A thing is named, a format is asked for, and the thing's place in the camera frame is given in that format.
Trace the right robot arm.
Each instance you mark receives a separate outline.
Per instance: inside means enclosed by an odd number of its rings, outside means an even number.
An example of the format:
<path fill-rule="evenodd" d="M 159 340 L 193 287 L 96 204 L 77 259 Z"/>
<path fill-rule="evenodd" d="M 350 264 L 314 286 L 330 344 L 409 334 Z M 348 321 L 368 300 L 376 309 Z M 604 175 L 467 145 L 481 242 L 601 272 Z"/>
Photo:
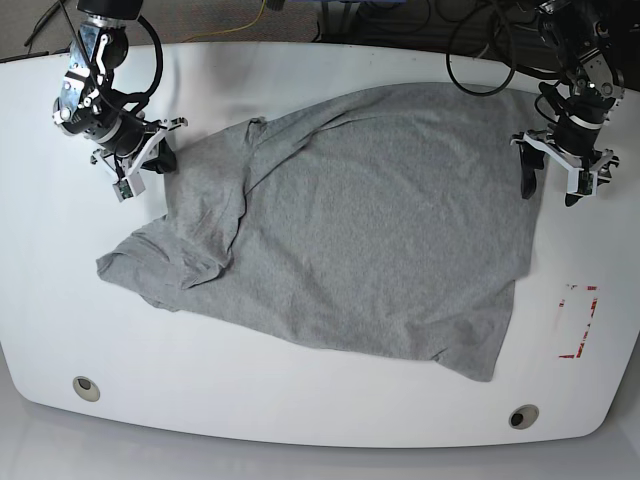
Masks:
<path fill-rule="evenodd" d="M 78 3 L 87 19 L 71 28 L 70 60 L 53 108 L 54 123 L 64 134 L 84 136 L 99 146 L 101 156 L 114 160 L 118 179 L 134 165 L 157 174 L 174 172 L 177 160 L 165 135 L 186 124 L 184 118 L 144 118 L 144 108 L 162 79 L 164 57 L 157 32 L 141 15 L 142 5 L 141 1 Z M 113 82 L 116 68 L 128 55 L 129 21 L 137 22 L 149 34 L 155 72 L 147 89 L 124 93 L 115 89 Z"/>

